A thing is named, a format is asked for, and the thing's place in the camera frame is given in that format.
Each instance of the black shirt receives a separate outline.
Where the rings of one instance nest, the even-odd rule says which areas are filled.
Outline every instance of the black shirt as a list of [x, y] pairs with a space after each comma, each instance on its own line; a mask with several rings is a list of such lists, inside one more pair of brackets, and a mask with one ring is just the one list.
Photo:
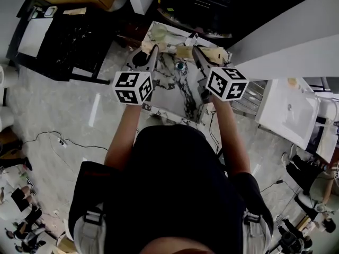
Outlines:
[[71, 234], [86, 210], [104, 202], [106, 253], [139, 253], [160, 237], [184, 237], [215, 253], [242, 253], [246, 208], [273, 220], [254, 177], [227, 178], [202, 133], [151, 126], [137, 137], [124, 172], [82, 164], [69, 213]]

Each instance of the black sleeve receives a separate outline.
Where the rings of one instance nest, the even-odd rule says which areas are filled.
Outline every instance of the black sleeve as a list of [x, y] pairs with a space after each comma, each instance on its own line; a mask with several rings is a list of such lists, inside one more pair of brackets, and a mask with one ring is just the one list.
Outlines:
[[229, 177], [229, 179], [244, 199], [249, 212], [262, 215], [271, 234], [273, 234], [273, 218], [260, 194], [259, 185], [255, 178], [250, 173], [239, 173]]
[[112, 198], [119, 189], [122, 173], [114, 168], [94, 162], [83, 162], [76, 181], [73, 201], [69, 210], [68, 227], [73, 236], [77, 220], [87, 210]]

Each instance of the forearm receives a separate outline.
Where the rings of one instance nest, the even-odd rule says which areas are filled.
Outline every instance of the forearm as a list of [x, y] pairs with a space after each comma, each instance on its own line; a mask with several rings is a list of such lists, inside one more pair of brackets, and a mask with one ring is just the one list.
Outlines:
[[214, 96], [212, 102], [217, 111], [222, 149], [224, 158], [229, 164], [230, 175], [242, 172], [251, 173], [249, 157], [238, 133], [237, 122], [230, 103], [222, 102]]
[[113, 141], [108, 149], [104, 163], [106, 166], [118, 170], [124, 169], [132, 152], [140, 112], [141, 106], [139, 105], [126, 106]]

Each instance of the sneaker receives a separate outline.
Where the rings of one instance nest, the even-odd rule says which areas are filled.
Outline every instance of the sneaker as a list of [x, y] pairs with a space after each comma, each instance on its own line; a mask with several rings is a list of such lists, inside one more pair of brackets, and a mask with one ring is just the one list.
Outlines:
[[31, 163], [29, 162], [29, 160], [28, 160], [27, 157], [25, 158], [25, 166], [26, 166], [30, 171], [33, 170], [32, 165], [31, 165]]
[[32, 188], [34, 188], [34, 183], [32, 183], [32, 181], [28, 178], [27, 178], [27, 184], [32, 186]]
[[297, 145], [293, 144], [291, 146], [290, 149], [290, 154], [288, 155], [288, 159], [290, 159], [290, 161], [292, 160], [292, 158], [297, 154]]
[[288, 158], [287, 152], [284, 152], [281, 156], [281, 162], [284, 166], [284, 168], [286, 168], [286, 166], [290, 163], [290, 159]]

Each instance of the black desk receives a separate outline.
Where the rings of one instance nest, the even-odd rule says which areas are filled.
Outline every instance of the black desk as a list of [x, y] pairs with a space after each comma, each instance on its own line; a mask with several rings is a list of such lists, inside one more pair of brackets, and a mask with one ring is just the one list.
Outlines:
[[[53, 80], [74, 79], [108, 85], [110, 81], [97, 77], [115, 37], [114, 13], [87, 6], [86, 14], [70, 16], [63, 14], [64, 10], [82, 6], [58, 6], [58, 11], [35, 58], [17, 50], [29, 24], [33, 5], [36, 3], [41, 5], [41, 0], [26, 0], [20, 9], [17, 15], [20, 21], [6, 57]], [[43, 8], [48, 7], [46, 2], [42, 3]], [[92, 76], [73, 74], [74, 67], [89, 71]]]

